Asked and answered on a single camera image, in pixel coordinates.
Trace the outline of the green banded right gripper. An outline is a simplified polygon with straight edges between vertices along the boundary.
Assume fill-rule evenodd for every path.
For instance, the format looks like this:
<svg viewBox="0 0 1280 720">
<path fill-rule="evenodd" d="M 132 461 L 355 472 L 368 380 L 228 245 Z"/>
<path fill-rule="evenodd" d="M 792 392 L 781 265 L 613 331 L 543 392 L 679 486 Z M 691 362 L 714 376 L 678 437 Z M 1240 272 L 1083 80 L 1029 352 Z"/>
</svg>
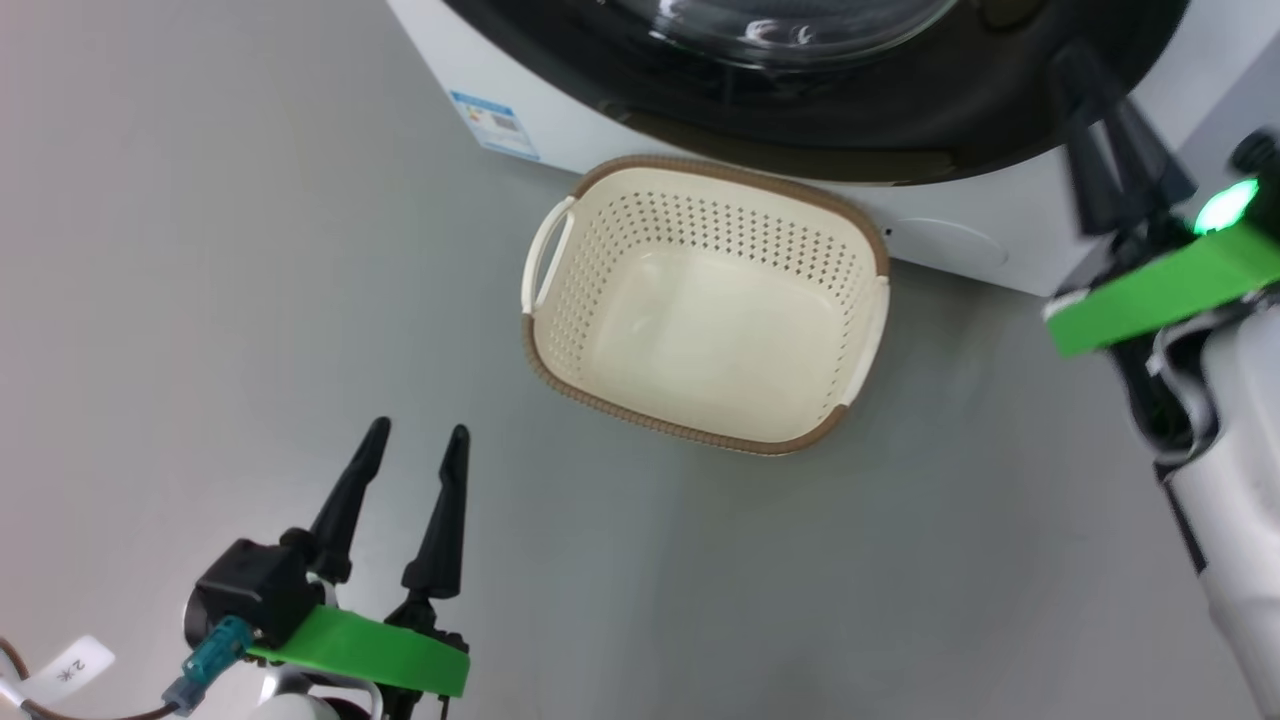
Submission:
<svg viewBox="0 0 1280 720">
<path fill-rule="evenodd" d="M 1050 94 L 1083 234 L 1110 234 L 1194 196 L 1196 182 L 1140 109 L 1120 95 L 1092 46 L 1056 51 Z M 1102 142 L 1093 132 L 1098 122 L 1107 137 Z M 1280 240 L 1235 224 L 1100 287 L 1060 295 L 1044 306 L 1043 319 L 1057 351 L 1070 357 L 1178 324 L 1277 282 Z"/>
</svg>

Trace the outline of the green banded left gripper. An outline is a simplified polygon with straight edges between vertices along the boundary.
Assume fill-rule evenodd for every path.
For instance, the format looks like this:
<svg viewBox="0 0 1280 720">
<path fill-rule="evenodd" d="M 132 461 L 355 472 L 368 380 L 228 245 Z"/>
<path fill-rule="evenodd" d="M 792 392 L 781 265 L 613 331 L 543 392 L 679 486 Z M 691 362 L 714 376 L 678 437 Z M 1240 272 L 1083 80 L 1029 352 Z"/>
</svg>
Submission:
<svg viewBox="0 0 1280 720">
<path fill-rule="evenodd" d="M 301 553 L 307 570 L 333 585 L 349 580 L 349 551 L 364 497 L 380 470 L 390 429 L 390 418 L 376 418 L 311 527 L 283 534 L 283 544 Z M 256 635 L 250 655 L 268 670 L 264 697 L 308 694 L 317 687 L 365 691 L 374 700 L 465 694 L 468 646 L 460 634 L 436 625 L 433 600 L 451 600 L 461 592 L 470 450 L 468 428 L 454 427 L 438 473 L 435 507 L 402 575 L 410 598 L 385 620 L 316 600 L 247 605 Z"/>
</svg>

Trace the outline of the black glass washing machine door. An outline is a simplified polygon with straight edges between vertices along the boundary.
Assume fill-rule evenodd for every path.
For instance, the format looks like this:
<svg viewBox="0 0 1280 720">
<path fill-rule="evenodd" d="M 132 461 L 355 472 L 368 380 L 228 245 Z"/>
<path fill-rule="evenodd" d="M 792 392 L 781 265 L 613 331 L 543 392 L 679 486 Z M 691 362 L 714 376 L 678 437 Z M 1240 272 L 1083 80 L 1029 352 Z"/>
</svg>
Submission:
<svg viewBox="0 0 1280 720">
<path fill-rule="evenodd" d="M 934 184 L 1061 141 L 1056 56 L 1125 90 L 1190 0 L 444 0 L 506 55 L 614 123 L 810 181 Z"/>
</svg>

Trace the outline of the white washing machine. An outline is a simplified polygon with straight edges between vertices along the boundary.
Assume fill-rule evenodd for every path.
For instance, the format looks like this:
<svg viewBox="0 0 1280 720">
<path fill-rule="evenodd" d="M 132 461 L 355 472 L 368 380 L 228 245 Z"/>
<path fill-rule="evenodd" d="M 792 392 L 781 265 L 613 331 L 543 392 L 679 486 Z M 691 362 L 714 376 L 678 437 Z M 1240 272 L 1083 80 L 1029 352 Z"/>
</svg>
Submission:
<svg viewBox="0 0 1280 720">
<path fill-rule="evenodd" d="M 387 4 L 443 90 L 511 108 L 544 165 L 584 173 L 637 154 L 717 161 L 598 115 L 485 40 L 444 0 Z M 1230 87 L 1271 49 L 1280 49 L 1280 0 L 1190 0 L 1165 53 L 1126 92 L 1167 143 L 1185 146 L 1222 106 Z M 1007 250 L 1007 261 L 992 270 L 956 275 L 1024 293 L 1050 293 L 1085 251 L 1074 227 L 1062 137 L 1059 146 L 1016 165 L 934 184 L 780 177 L 851 199 L 882 229 L 904 218 L 934 218 L 987 234 Z"/>
</svg>

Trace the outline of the cream perforated laundry basket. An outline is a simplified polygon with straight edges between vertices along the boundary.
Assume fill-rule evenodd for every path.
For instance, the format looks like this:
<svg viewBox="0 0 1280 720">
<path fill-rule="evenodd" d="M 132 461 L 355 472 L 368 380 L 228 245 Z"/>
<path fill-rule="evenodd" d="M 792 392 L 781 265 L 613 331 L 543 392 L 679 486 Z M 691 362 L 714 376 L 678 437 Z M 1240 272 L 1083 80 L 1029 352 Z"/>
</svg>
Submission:
<svg viewBox="0 0 1280 720">
<path fill-rule="evenodd" d="M 835 429 L 876 363 L 890 254 L 855 204 L 708 161 L 582 176 L 527 251 L 530 368 L 639 427 L 781 456 Z"/>
</svg>

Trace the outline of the white drain filter cover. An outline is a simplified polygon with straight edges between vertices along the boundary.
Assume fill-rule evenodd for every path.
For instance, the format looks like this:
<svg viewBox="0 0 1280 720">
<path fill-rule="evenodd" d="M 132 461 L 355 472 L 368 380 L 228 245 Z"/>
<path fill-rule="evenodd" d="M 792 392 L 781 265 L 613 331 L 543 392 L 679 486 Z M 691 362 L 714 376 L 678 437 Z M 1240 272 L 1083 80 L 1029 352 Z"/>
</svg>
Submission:
<svg viewBox="0 0 1280 720">
<path fill-rule="evenodd" d="M 883 228 L 891 254 L 904 261 L 954 274 L 1002 266 L 1009 251 L 973 228 L 934 218 L 904 218 Z"/>
</svg>

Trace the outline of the blue energy label sticker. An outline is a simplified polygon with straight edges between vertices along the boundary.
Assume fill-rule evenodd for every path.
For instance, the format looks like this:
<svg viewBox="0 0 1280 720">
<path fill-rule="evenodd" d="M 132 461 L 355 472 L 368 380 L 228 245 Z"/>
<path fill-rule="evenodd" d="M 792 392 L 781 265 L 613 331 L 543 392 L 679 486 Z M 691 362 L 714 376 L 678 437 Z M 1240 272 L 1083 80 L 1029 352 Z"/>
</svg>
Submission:
<svg viewBox="0 0 1280 720">
<path fill-rule="evenodd" d="M 448 95 L 480 146 L 540 161 L 529 133 L 511 108 L 453 90 Z"/>
</svg>

